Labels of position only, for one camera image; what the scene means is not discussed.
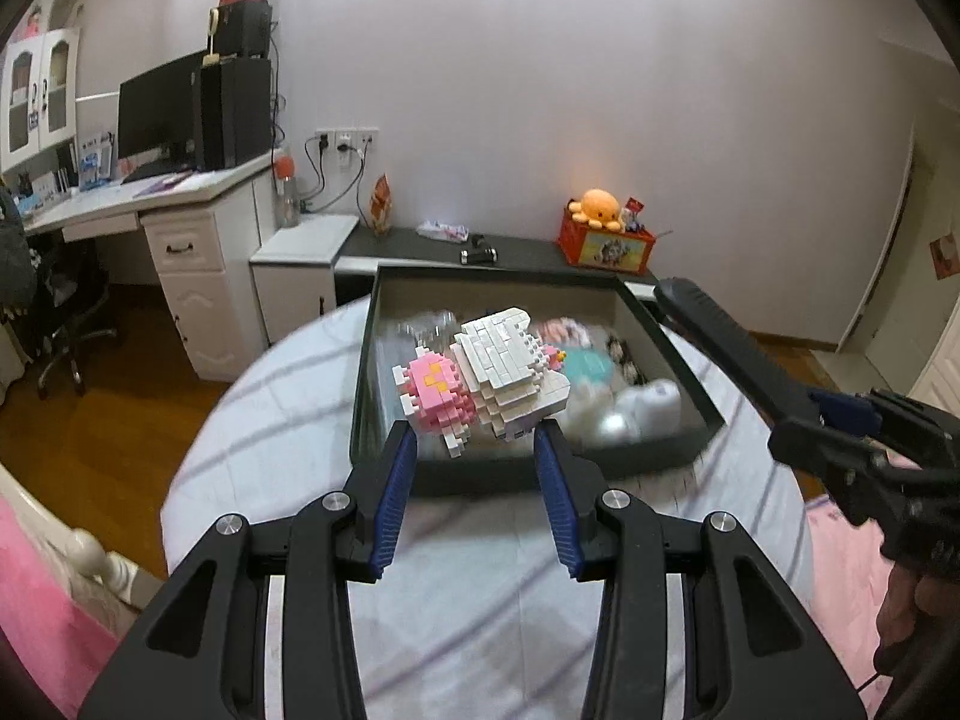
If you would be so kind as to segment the person right hand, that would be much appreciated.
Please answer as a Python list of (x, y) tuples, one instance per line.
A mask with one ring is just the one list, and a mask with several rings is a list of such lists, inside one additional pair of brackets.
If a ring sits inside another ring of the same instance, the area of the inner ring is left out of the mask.
[(875, 621), (878, 633), (875, 671), (884, 676), (893, 673), (921, 619), (957, 616), (957, 582), (895, 564), (889, 573), (887, 593)]

